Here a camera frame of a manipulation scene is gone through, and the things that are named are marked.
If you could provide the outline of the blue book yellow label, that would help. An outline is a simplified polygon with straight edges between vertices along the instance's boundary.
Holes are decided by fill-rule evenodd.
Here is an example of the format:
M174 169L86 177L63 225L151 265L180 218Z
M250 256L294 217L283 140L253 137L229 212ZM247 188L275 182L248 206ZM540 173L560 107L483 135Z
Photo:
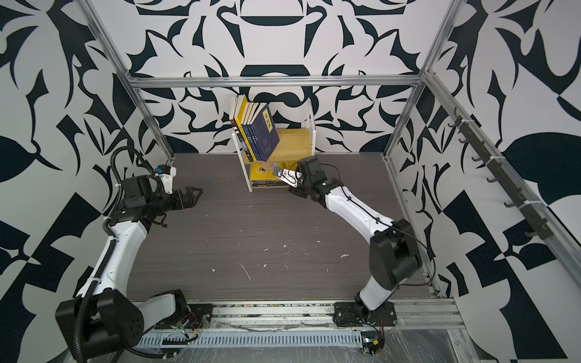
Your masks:
M251 155L251 158L253 161L257 162L258 158L257 158L257 155L255 153L254 140L251 136L250 131L248 130L248 119L249 119L249 116L251 115L253 103L246 101L244 106L245 106L244 112L242 114L242 119L241 119L241 128L242 128L242 132L244 134L245 142L248 145L248 151Z
M260 103L259 109L257 110L257 113L256 113L256 118L255 118L254 122L252 123L252 128L253 128L253 130L254 130L254 134L255 134L255 137L256 137L256 139L257 139L257 141L258 141L259 148L260 148L260 154L261 154L261 160L260 160L260 161L261 161L261 162L266 162L266 154L265 154L265 152L263 151L263 147L262 147L262 145L261 145L261 141L260 141L260 136L259 136L259 133L258 133L258 131L257 131L257 128L256 128L256 126L255 126L255 123L256 123L256 120L257 120L257 118L258 118L258 115L259 115L260 111L261 111L261 110L262 110L262 109L263 109L265 106L266 106L266 103Z
M266 106L260 111L255 126L260 136L263 151L266 154L266 161L268 161L280 142L277 128L275 127L275 122L268 104L266 104Z

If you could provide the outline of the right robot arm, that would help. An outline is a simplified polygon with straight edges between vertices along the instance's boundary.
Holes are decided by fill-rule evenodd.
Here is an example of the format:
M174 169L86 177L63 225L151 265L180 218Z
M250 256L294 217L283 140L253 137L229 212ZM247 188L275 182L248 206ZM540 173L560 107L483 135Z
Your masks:
M310 198L340 216L369 244L371 277L354 300L357 317L367 322L378 316L398 288L411 286L407 280L422 269L421 249L427 246L417 239L408 221L373 210L340 178L328 177L324 166L317 157L307 157L298 161L296 169L285 169L277 176L287 178L290 193Z

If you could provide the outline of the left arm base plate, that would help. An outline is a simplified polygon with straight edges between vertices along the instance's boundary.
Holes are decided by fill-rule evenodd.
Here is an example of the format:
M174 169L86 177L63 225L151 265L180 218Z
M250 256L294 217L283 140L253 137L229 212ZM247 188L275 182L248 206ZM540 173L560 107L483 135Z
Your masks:
M188 304L187 314L178 325L192 331L207 327L213 319L213 308L211 303Z

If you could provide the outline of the small yellow cartoon book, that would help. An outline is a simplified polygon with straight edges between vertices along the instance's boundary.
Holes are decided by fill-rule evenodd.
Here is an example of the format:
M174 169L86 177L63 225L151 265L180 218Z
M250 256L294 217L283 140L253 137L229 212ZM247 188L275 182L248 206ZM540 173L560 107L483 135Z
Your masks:
M252 164L250 176L252 188L277 188L287 186L287 183L275 176L274 169L276 167L295 171L297 164L293 161Z

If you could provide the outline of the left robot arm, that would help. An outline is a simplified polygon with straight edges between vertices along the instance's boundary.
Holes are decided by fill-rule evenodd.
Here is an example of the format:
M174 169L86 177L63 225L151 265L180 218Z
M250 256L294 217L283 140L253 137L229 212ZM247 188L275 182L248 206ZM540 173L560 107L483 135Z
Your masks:
M144 352L136 346L156 325L177 325L189 314L184 294L169 290L134 304L126 295L129 277L151 226L165 227L167 213L195 207L203 191L175 190L175 167L153 167L130 146L113 152L110 167L118 191L102 225L107 242L94 272L73 299L59 305L55 318L78 362L107 354L118 361L124 352L167 359L166 353Z

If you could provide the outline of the large yellow book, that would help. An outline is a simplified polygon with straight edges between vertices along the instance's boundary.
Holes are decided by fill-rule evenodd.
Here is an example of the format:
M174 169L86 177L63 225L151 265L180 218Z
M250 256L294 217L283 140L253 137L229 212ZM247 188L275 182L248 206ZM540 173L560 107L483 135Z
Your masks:
M245 133L244 128L243 128L243 121L244 121L244 116L245 116L245 110L246 110L246 107L248 105L248 100L247 100L245 95L238 95L235 100L236 100L235 111L234 111L235 125L236 125L237 130L241 135L241 139L243 140L243 143L246 147L248 160L250 162L253 162L254 161L254 154L253 154L253 151L251 149L251 145L248 141L248 137L246 136L246 133Z

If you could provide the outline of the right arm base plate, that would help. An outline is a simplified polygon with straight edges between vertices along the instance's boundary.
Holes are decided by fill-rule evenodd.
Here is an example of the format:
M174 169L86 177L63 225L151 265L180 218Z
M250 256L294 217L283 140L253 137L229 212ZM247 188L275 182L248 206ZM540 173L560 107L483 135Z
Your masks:
M336 302L333 322L337 326L372 325L376 328L394 327L397 321L395 307L384 302L376 310L368 310L362 302Z

